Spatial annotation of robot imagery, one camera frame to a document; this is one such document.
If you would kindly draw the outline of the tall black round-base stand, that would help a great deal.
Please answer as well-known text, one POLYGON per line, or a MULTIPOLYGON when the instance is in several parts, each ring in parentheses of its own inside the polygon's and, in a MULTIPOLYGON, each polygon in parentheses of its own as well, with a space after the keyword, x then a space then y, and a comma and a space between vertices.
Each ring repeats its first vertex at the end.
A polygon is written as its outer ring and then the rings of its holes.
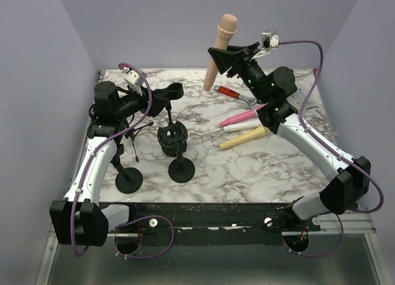
MULTIPOLYGON (((166 88, 171 90, 172 101, 181 99, 183 97, 183 95, 184 95, 183 85, 181 83, 172 83, 172 84, 168 85, 166 88)), ((167 111, 168 125, 170 123, 175 123, 173 121, 173 119, 172 119, 172 105, 171 105, 171 101, 164 109, 167 111)))

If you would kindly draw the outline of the peach microphone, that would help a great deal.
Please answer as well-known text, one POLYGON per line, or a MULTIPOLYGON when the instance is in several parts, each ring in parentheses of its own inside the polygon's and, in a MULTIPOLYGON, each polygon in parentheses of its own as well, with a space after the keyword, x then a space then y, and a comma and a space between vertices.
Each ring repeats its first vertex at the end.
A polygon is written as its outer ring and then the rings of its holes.
MULTIPOLYGON (((236 33, 238 19, 232 14, 224 14, 217 25, 217 38, 214 48, 225 50, 234 34, 236 33)), ((217 77, 217 67, 213 60, 210 61, 209 67, 204 79, 203 90, 210 91, 217 77)))

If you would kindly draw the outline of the black shock-mount round-base stand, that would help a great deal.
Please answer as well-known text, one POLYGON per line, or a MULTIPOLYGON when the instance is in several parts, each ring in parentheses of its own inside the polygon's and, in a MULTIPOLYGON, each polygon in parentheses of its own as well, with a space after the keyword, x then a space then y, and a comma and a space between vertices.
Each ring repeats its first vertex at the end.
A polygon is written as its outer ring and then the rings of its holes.
POLYGON ((168 167, 169 177, 177 183, 190 181, 195 174, 193 162, 183 157, 187 149, 188 130, 179 121, 160 127, 157 139, 165 155, 175 159, 168 167))

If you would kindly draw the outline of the pink microphone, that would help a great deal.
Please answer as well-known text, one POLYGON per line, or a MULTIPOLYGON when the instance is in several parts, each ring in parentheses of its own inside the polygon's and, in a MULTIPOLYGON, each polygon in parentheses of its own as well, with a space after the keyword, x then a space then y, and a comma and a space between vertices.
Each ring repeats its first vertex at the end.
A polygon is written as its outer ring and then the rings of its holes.
POLYGON ((241 123, 244 122, 246 120, 250 120, 254 117, 257 116, 257 110, 259 110, 260 108, 262 108, 264 105, 258 105, 257 107, 253 108, 253 109, 249 109, 243 113, 234 115, 232 117, 227 118, 226 120, 220 122, 220 126, 221 127, 225 127, 228 125, 233 125, 233 124, 237 124, 237 123, 241 123))

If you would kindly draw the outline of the white grey-headed microphone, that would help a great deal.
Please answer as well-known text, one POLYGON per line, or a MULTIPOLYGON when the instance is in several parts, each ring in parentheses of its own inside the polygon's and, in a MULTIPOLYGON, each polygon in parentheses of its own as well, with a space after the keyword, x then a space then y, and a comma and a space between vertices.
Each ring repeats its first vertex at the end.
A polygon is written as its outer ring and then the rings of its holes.
POLYGON ((236 131, 244 131, 244 130, 250 130, 250 129, 255 129, 257 127, 261 126, 260 122, 258 120, 252 120, 249 122, 242 122, 242 123, 235 123, 232 125, 227 125, 223 127, 223 130, 225 132, 236 132, 236 131))

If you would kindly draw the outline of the beige microphone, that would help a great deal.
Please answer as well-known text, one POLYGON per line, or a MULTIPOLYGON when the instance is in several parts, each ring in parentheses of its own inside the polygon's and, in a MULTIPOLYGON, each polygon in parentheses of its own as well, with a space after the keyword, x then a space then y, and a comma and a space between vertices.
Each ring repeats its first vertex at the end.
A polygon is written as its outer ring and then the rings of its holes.
POLYGON ((237 137, 234 137, 232 139, 229 139, 223 143, 220 144, 221 150, 229 149, 232 147, 235 147, 237 145, 246 143, 248 141, 251 141, 253 139, 265 137, 270 133, 270 130, 264 126, 259 126, 256 129, 249 131, 247 133, 244 133, 242 135, 239 135, 237 137))

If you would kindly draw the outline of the black clip round-base stand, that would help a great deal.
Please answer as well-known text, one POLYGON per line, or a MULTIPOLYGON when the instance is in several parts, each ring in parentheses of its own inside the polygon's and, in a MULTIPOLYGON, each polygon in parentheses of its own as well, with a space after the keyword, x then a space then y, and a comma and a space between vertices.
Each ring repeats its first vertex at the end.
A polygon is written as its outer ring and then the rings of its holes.
POLYGON ((132 194, 140 189, 143 183, 142 173, 133 167, 124 168, 120 156, 124 153, 124 145, 117 145, 117 151, 110 161, 118 174, 115 177, 115 186, 123 194, 132 194))

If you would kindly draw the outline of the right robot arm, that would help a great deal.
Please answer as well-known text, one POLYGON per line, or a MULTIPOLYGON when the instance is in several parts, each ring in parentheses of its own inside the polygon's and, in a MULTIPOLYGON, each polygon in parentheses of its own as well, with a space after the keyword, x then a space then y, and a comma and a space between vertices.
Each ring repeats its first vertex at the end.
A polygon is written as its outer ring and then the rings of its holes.
POLYGON ((297 91, 292 69, 278 67, 268 75, 253 58, 258 43, 250 46, 228 46, 226 50, 211 47, 208 52, 221 74, 237 76, 249 88, 258 103, 258 118, 264 127, 297 147, 328 180, 325 189, 303 196, 288 207, 285 226, 299 230, 306 220, 327 212, 342 214, 368 192, 371 163, 337 148, 317 131, 302 123, 301 112, 288 102, 297 91))

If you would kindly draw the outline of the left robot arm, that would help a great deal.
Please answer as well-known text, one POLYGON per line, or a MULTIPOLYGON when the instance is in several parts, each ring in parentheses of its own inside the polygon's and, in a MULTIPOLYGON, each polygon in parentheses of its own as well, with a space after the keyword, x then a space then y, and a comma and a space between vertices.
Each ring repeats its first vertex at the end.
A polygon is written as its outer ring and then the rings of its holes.
POLYGON ((99 196, 109 165, 118 171, 121 183, 141 186, 142 174, 123 168, 121 140, 129 128, 127 119, 137 112, 157 116, 172 100, 183 97, 183 86, 148 90, 138 86, 119 95, 117 85, 103 81, 94 87, 94 104, 87 130, 86 154, 80 169, 62 200, 52 202, 49 213, 57 240, 63 245, 102 246, 109 231, 118 227, 124 233, 136 228, 137 218, 126 205, 112 204, 101 209, 99 196))

